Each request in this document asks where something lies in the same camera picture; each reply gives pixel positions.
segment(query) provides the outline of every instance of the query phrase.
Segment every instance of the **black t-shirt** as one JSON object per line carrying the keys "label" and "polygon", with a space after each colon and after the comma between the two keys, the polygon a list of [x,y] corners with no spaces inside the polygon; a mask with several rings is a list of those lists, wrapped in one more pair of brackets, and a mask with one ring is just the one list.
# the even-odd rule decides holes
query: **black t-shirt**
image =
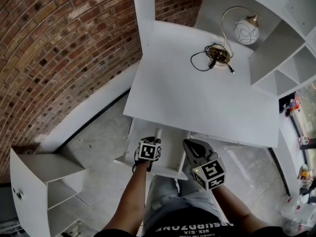
{"label": "black t-shirt", "polygon": [[[103,230],[95,237],[131,237],[132,235],[117,229]],[[241,237],[231,223],[220,222],[219,218],[196,207],[171,212],[158,220],[144,237]],[[266,227],[254,232],[252,237],[285,237],[282,228]]]}

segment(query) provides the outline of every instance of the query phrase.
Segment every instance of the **gray floor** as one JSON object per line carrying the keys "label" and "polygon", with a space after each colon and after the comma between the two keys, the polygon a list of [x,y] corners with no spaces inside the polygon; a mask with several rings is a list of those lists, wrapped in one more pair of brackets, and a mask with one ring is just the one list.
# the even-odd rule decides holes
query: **gray floor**
{"label": "gray floor", "polygon": [[[131,118],[124,116],[127,96],[78,134],[62,154],[87,169],[83,191],[67,201],[66,209],[82,221],[82,236],[93,236],[113,216],[131,169],[113,163],[125,149]],[[227,145],[203,138],[223,158],[227,169],[226,185],[260,219],[282,226],[279,213],[285,189],[269,152],[249,146]],[[152,175],[148,174],[149,186]]]}

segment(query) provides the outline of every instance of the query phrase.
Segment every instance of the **brick wall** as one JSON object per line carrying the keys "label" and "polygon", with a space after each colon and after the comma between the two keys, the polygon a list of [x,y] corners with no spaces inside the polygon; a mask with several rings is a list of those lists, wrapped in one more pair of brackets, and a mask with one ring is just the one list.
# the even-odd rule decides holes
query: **brick wall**
{"label": "brick wall", "polygon": [[193,27],[202,0],[155,0],[156,20]]}
{"label": "brick wall", "polygon": [[141,56],[133,0],[0,0],[0,182],[9,147],[48,134]]}

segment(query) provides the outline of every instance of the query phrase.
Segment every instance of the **lamp base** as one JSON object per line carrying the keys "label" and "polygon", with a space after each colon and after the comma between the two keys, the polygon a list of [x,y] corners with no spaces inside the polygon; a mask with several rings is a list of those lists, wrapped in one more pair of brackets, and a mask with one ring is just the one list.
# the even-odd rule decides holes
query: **lamp base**
{"label": "lamp base", "polygon": [[208,53],[209,53],[209,59],[211,61],[216,59],[216,65],[218,66],[225,66],[231,60],[229,53],[221,45],[211,46],[208,50]]}

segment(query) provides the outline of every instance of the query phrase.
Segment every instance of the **gray pants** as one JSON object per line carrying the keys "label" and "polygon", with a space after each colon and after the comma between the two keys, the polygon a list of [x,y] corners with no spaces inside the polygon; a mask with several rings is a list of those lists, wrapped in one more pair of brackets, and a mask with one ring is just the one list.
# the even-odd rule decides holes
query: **gray pants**
{"label": "gray pants", "polygon": [[180,192],[175,179],[163,176],[153,178],[146,202],[143,235],[160,218],[170,212],[187,207],[201,208],[221,219],[213,193],[205,191],[194,181],[187,162],[183,171],[188,180],[178,180]]}

